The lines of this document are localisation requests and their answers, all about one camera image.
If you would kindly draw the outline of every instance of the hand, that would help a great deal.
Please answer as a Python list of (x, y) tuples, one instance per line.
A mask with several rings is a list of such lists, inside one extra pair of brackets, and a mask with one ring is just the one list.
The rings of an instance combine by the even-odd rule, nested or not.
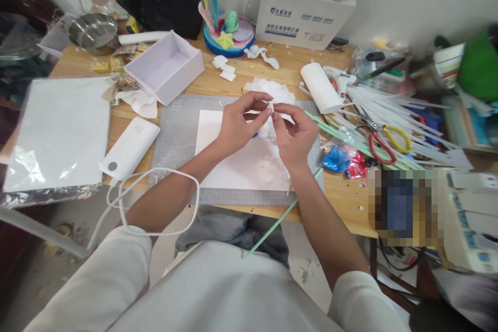
[[(251, 91), (237, 101), (225, 105), (223, 108), (222, 128), (215, 142), (225, 157), (239, 151), (252, 139), (254, 134), (266, 123), (270, 117), (270, 109), (265, 101), (272, 101), (273, 97), (264, 92)], [(261, 113), (247, 113), (256, 110)]]
[[(289, 172), (307, 168), (308, 153), (320, 132), (318, 125), (297, 106), (274, 104), (273, 107), (273, 126), (282, 162)], [(280, 113), (290, 115), (295, 124), (283, 119)]]

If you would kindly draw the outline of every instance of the white board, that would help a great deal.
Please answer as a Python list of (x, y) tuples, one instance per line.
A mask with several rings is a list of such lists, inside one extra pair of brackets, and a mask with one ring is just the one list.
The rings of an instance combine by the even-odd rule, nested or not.
[(107, 77), (31, 83), (5, 192), (94, 185), (102, 181), (110, 105)]
[[(219, 111), (200, 111), (196, 155), (216, 139), (222, 116)], [(257, 136), (220, 162), (201, 183), (201, 188), (287, 191), (289, 180), (277, 145)]]

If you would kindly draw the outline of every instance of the gray cutting mat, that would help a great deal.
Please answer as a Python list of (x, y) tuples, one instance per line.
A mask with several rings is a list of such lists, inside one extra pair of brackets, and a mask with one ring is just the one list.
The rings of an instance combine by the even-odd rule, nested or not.
[[(237, 100), (237, 97), (185, 95), (181, 94), (167, 107), (162, 109), (159, 127), (161, 132), (156, 139), (156, 147), (152, 158), (152, 167), (178, 169), (194, 157), (196, 151), (197, 127), (200, 110), (223, 110), (221, 105), (227, 105)], [(297, 101), (297, 106), (318, 115), (313, 101)], [(321, 165), (320, 142), (317, 139), (308, 156), (308, 164), (315, 173)], [(157, 180), (168, 173), (151, 175), (149, 188)], [(323, 191), (325, 181), (323, 174), (317, 179)], [(288, 206), (296, 195), (291, 192), (261, 191), (244, 189), (201, 188), (200, 204), (203, 205), (261, 205)], [(190, 203), (195, 203), (195, 195)]]

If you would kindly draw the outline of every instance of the floor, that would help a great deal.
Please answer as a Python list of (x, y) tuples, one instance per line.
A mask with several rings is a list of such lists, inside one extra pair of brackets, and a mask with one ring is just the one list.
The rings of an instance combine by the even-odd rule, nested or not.
[[(47, 212), (46, 221), (51, 227), (61, 223), (73, 223), (75, 239), (81, 244), (88, 242), (100, 214), (105, 208), (107, 188), (84, 201), (70, 201), (55, 206)], [(126, 196), (125, 206), (131, 206), (140, 197), (134, 192)], [(193, 209), (185, 209), (165, 232), (175, 232), (184, 228), (191, 219)], [(104, 221), (99, 233), (101, 241), (119, 222), (119, 212), (112, 211)], [(324, 311), (328, 312), (332, 298), (325, 275), (311, 248), (301, 224), (282, 222), (282, 230), (289, 246), (290, 271), (303, 290)], [(154, 246), (150, 285), (156, 284), (173, 260), (176, 236), (160, 237)], [(44, 244), (32, 239), (18, 266), (18, 274), (11, 285), (11, 296), (5, 305), (0, 305), (0, 330), (22, 331), (54, 294), (76, 272), (84, 261), (69, 253), (46, 258)], [(394, 304), (396, 311), (408, 325), (408, 313)]]

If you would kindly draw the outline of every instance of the white shirt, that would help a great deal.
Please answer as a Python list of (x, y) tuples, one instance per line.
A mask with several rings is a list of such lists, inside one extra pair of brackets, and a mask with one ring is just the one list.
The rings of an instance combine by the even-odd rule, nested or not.
[(281, 263), (204, 241), (145, 295), (149, 237), (113, 230), (25, 331), (408, 331), (375, 280), (342, 275), (328, 317)]

